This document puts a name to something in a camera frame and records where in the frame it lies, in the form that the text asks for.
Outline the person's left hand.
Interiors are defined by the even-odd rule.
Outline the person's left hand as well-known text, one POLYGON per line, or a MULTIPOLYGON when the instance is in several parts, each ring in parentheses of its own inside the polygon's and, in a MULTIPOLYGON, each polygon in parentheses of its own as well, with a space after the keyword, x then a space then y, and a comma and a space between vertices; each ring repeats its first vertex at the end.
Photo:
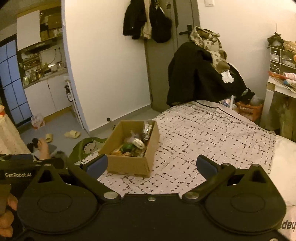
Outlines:
MULTIPOLYGON (((16 211, 18 207, 18 200, 11 193, 6 199, 6 206, 10 207, 12 210, 16 211)), ((13 227, 11 226, 14 221, 13 213, 6 209, 5 213, 1 215, 1 237, 12 237, 13 227)))

